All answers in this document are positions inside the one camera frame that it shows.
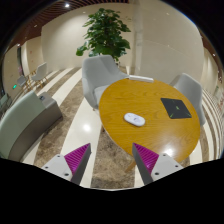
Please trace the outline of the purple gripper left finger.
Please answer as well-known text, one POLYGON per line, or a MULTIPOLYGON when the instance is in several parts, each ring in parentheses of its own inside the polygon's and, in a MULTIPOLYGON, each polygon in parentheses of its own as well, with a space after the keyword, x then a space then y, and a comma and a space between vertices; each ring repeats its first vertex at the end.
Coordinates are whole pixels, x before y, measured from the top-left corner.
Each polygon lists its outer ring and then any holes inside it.
POLYGON ((42 169, 79 185, 90 155, 91 144, 88 143, 66 155, 56 154, 42 166, 42 169))

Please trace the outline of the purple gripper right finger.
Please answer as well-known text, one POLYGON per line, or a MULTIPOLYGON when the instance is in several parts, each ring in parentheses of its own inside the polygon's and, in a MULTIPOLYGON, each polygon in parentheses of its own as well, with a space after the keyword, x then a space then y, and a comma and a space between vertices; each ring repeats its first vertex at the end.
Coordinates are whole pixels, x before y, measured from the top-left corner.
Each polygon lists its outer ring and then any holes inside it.
POLYGON ((145 185, 182 169, 168 154, 157 154, 137 143, 132 144, 132 154, 145 185))

